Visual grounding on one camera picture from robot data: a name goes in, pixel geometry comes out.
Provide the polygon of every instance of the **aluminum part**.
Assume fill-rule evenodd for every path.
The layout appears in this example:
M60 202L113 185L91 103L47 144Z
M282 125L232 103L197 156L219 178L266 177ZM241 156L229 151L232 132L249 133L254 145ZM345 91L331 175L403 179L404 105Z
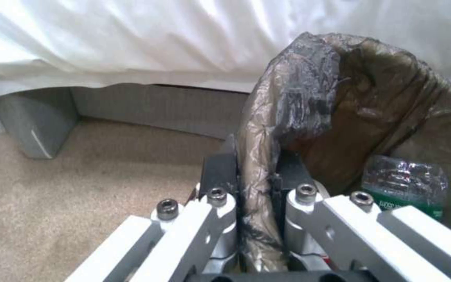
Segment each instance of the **aluminum part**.
M294 212L299 212L295 223L340 269L357 261L379 281L451 281L345 196L317 201L311 213Z
M208 195L203 196L201 202L208 202ZM224 220L226 222L230 222L230 225L224 228L222 235L213 249L211 259L224 259L235 253L238 246L238 235L236 229L236 200L233 195L227 194L226 204L222 207L216 208L216 210L219 218L228 217Z
M377 221L451 278L451 230L412 206L385 211Z
M129 216L66 279L66 282L124 281L162 236L159 224Z
M233 208L214 208L204 200L186 205L131 281L184 281L190 274L202 273L222 232L236 220L234 202Z

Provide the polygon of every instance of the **screw head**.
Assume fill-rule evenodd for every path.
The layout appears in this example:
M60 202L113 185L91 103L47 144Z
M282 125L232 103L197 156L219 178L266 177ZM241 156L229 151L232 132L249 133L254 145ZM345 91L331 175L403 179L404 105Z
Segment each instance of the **screw head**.
M349 196L351 202L360 207L364 212L370 212L373 206L372 195L363 191L354 191Z
M227 191L222 187L211 188L206 193L206 201L216 208L222 207L227 203Z
M173 199L164 199L156 205L158 218L172 220L179 215L179 204Z
M301 204L310 204L316 200L316 193L314 185L302 183L295 189L295 200Z

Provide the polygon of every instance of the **white bed sheet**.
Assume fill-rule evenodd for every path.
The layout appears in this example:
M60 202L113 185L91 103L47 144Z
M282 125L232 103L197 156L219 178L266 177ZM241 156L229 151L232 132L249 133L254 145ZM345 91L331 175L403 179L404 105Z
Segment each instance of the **white bed sheet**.
M374 37L451 79L451 0L0 0L0 95L123 82L249 92L304 31Z

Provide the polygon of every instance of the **plastic bag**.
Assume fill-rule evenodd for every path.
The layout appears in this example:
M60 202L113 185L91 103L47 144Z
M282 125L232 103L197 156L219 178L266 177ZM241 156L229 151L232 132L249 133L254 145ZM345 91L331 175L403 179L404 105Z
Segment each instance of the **plastic bag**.
M331 195L360 187L370 155L438 164L450 187L442 222L451 227L451 82L408 51L305 33L270 62L245 105L236 146L240 235L257 271L286 269L268 196L281 146L298 151Z
M330 128L338 62L330 45L301 34L269 63L244 107L237 144L243 184L240 232L244 255L257 271L286 270L269 177L281 145Z

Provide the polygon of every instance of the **gray fabric base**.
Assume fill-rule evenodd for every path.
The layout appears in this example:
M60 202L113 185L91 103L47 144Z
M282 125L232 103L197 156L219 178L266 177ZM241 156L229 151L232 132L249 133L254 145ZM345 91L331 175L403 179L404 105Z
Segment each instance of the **gray fabric base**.
M225 139L238 129L245 93L118 84L73 87L81 116L138 123Z

